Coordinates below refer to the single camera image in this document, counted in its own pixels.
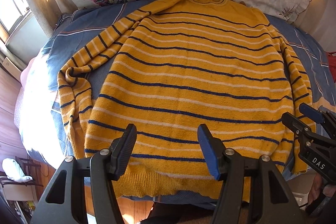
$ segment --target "bed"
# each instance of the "bed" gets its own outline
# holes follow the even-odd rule
[[[65,13],[59,18],[52,37],[31,65],[25,90],[21,91],[21,107],[18,106],[21,139],[32,158],[57,168],[65,155],[74,155],[72,144],[64,131],[58,96],[57,74],[63,65],[102,30],[153,1],[138,0],[98,9],[76,10],[73,13]],[[320,43],[307,32],[288,24],[283,19],[270,15],[266,17],[288,40],[302,62],[310,80],[313,107],[335,113],[335,85],[329,70],[328,59]],[[98,70],[85,75],[92,86],[93,100],[98,98],[113,61],[114,58]],[[317,126],[316,133],[327,136],[321,126]],[[291,173],[293,164],[292,151],[283,171],[286,180],[295,176]],[[153,200],[153,197],[149,196],[130,198]],[[211,202],[214,201],[188,191],[180,191],[175,195],[163,195],[159,199],[167,203],[206,203],[204,205],[206,208],[211,208]]]

